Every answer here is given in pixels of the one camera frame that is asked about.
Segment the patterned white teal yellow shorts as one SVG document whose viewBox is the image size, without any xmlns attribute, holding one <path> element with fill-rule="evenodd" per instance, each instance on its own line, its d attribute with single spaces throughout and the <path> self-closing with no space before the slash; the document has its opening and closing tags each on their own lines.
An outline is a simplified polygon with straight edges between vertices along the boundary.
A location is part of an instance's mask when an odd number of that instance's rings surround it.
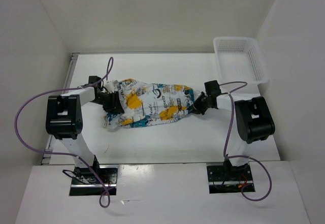
<svg viewBox="0 0 325 224">
<path fill-rule="evenodd" d="M 118 83 L 124 113 L 106 113 L 104 127 L 110 130 L 177 122 L 190 114 L 190 106 L 201 94 L 179 84 L 144 83 L 135 79 Z"/>
</svg>

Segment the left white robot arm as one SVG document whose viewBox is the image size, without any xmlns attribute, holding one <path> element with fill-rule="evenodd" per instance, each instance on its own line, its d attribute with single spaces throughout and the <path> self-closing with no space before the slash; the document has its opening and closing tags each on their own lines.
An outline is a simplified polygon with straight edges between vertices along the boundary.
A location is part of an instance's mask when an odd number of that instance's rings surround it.
<svg viewBox="0 0 325 224">
<path fill-rule="evenodd" d="M 90 183 L 101 178 L 96 156 L 89 150 L 84 137 L 82 106 L 87 103 L 101 105 L 105 112 L 122 114 L 118 90 L 103 79 L 90 76 L 88 83 L 59 96 L 50 96 L 47 101 L 46 131 L 59 140 L 74 158 L 78 174 Z"/>
</svg>

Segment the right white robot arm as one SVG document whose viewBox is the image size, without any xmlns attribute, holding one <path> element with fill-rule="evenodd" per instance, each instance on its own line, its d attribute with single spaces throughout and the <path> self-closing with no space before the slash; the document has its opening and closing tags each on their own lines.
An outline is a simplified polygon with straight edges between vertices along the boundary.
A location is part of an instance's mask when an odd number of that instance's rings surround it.
<svg viewBox="0 0 325 224">
<path fill-rule="evenodd" d="M 236 94 L 247 85 L 244 81 L 219 84 L 212 80 L 204 84 L 205 91 L 189 93 L 193 100 L 189 107 L 192 114 L 204 115 L 208 109 L 231 113 L 218 180 L 236 179 L 252 160 L 253 144 L 265 141 L 275 133 L 275 123 L 265 98 L 247 99 L 242 94 Z"/>
</svg>

